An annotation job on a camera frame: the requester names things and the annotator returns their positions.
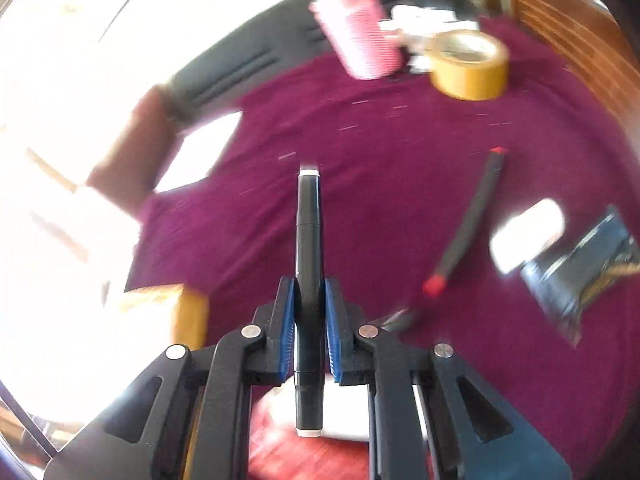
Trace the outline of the black marker red caps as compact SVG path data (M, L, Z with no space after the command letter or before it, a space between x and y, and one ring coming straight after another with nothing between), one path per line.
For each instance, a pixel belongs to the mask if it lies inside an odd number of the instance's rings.
M423 283L422 290L427 296L435 298L446 288L454 269L468 252L495 194L507 152L502 146L496 146L489 151L480 183L454 233L454 238L450 240L434 272Z

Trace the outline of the black sofa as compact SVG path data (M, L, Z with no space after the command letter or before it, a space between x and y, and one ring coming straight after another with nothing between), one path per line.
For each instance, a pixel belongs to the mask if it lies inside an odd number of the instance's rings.
M332 47L309 10L311 0L283 0L230 32L178 70L163 88L167 113L183 125L239 102L262 84L308 63ZM471 0L382 0L454 11L475 18Z

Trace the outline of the yellow storage box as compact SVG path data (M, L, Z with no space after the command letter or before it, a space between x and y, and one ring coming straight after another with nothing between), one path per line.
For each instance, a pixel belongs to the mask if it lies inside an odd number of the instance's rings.
M122 332L131 344L131 367L144 370L174 344L192 352L205 346L208 297L185 284L142 287L122 295L118 307ZM195 378L178 390L160 439L154 464L157 479L187 479L193 462L194 434L202 404L202 386Z

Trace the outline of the red foil packet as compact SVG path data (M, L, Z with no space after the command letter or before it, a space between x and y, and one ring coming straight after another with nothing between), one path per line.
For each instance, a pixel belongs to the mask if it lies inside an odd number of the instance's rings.
M281 388L273 388L253 406L247 477L367 479L368 446L362 442L299 437L290 396Z

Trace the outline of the black silver foil pouch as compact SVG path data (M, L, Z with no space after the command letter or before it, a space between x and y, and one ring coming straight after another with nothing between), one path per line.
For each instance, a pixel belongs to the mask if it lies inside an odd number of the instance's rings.
M639 245L613 205L569 252L544 252L520 272L548 321L572 346L585 310L622 278L639 273Z

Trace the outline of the white red-label bottle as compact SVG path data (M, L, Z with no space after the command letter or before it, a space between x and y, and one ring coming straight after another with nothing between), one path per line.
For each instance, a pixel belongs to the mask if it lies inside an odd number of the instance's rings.
M565 226L561 206L544 198L495 232L489 241L492 262L501 274L509 274L555 244Z

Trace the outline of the white crumpled tissue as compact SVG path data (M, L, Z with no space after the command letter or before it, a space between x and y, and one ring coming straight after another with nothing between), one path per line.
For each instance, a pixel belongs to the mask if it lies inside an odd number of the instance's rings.
M451 10L393 6L390 18L379 21L383 36L404 48L409 55L408 70L412 74L426 74L432 70L430 51L433 38L453 30L479 30L477 20L460 20Z

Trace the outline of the wooden brick-pattern cabinet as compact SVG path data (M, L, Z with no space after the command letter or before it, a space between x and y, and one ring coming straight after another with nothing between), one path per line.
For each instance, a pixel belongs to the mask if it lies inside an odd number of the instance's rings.
M614 117L639 139L639 59L601 0L483 0L553 50Z

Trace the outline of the yellow tape roll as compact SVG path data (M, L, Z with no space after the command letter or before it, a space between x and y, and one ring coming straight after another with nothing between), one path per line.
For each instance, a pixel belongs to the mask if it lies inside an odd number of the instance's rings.
M506 91L510 53L506 45L478 30L441 32L432 40L430 81L445 96L489 101Z

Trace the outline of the maroon bed blanket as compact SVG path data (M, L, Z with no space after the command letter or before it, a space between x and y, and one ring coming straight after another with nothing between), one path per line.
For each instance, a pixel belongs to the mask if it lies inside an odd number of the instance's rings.
M151 197L131 288L186 284L209 296L208 336L247 322L294 266L297 174L321 174L324 270L380 318L414 307L409 344L446 341L582 478L620 435L639 396L639 281L625 278L582 319L572 346L488 238L545 197L576 240L607 206L639 229L639 165L626 136L562 58L505 18L482 29L509 49L508 91L463 102L427 78L359 81L327 54L242 99L209 177ZM435 298L422 290L480 183L508 152L468 252Z

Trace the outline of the pink knit-sleeved flask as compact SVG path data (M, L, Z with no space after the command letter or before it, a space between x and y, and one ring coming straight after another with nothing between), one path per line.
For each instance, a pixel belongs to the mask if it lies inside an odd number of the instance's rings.
M380 79L401 68L398 45L380 27L381 0L311 0L309 10L352 78Z

